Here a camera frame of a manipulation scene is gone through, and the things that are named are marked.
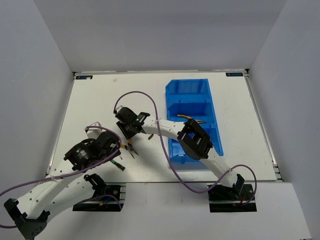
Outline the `black green-ringed screwdriver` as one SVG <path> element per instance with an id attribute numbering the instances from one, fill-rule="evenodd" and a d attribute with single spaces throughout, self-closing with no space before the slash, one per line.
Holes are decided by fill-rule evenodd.
<path id="1" fill-rule="evenodd" d="M 126 169 L 123 165 L 120 163 L 116 162 L 115 160 L 110 161 L 113 165 L 115 165 L 118 169 L 120 169 L 122 172 Z"/>

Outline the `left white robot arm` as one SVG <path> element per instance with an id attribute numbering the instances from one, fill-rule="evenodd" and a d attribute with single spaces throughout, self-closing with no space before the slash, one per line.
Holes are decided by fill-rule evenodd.
<path id="1" fill-rule="evenodd" d="M 112 131 L 103 131 L 74 145 L 49 177 L 18 199 L 10 198 L 4 208 L 14 227 L 26 240 L 39 235 L 50 220 L 64 210 L 87 201 L 119 197 L 96 173 L 87 172 L 121 154 L 121 139 Z"/>

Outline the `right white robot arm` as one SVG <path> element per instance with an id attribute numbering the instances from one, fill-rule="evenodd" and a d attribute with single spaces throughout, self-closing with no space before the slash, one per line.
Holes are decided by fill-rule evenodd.
<path id="1" fill-rule="evenodd" d="M 224 160 L 209 157 L 213 150 L 210 135 L 191 118 L 186 122 L 160 120 L 146 112 L 135 114 L 130 108 L 119 106 L 113 110 L 116 123 L 126 139 L 136 134 L 158 135 L 179 142 L 184 153 L 204 164 L 220 180 L 225 195 L 236 200 L 244 193 L 244 178 L 232 170 Z"/>

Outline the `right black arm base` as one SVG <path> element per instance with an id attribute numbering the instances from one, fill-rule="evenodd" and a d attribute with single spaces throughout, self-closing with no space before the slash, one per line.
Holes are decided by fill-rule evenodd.
<path id="1" fill-rule="evenodd" d="M 257 212 L 254 189 L 251 184 L 244 184 L 239 196 L 226 192 L 224 186 L 216 185 L 208 192 L 209 210 L 211 213 L 249 213 Z"/>

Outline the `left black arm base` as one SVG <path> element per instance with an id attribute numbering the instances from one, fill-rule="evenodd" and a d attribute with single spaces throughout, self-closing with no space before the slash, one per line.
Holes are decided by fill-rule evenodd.
<path id="1" fill-rule="evenodd" d="M 120 212 L 125 203 L 126 185 L 107 184 L 100 192 L 95 191 L 93 199 L 75 204 L 73 212 Z"/>

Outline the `left dark corner label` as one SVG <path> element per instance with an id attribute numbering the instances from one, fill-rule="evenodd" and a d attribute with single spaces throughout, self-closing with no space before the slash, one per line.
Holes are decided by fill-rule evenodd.
<path id="1" fill-rule="evenodd" d="M 77 75 L 75 77 L 76 80 L 91 80 L 92 78 L 92 75 Z"/>

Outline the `dark corner label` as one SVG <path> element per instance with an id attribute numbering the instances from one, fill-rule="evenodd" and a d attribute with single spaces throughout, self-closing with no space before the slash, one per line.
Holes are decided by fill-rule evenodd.
<path id="1" fill-rule="evenodd" d="M 76 80 L 91 80 L 92 78 L 92 75 L 77 75 L 75 77 Z"/>
<path id="2" fill-rule="evenodd" d="M 226 72 L 225 73 L 227 77 L 243 77 L 242 72 Z"/>

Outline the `blue three-compartment bin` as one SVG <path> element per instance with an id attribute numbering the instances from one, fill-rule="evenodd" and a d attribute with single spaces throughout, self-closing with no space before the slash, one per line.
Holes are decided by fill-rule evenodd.
<path id="1" fill-rule="evenodd" d="M 173 79 L 165 87 L 166 119 L 173 122 L 185 122 L 188 116 L 205 122 L 201 126 L 210 136 L 214 151 L 223 156 L 218 122 L 210 90 L 209 80 Z"/>

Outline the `right dark corner label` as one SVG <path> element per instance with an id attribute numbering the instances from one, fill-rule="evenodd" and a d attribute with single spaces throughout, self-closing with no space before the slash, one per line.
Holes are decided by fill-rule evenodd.
<path id="1" fill-rule="evenodd" d="M 225 73 L 227 77 L 243 77 L 242 72 L 226 72 Z"/>

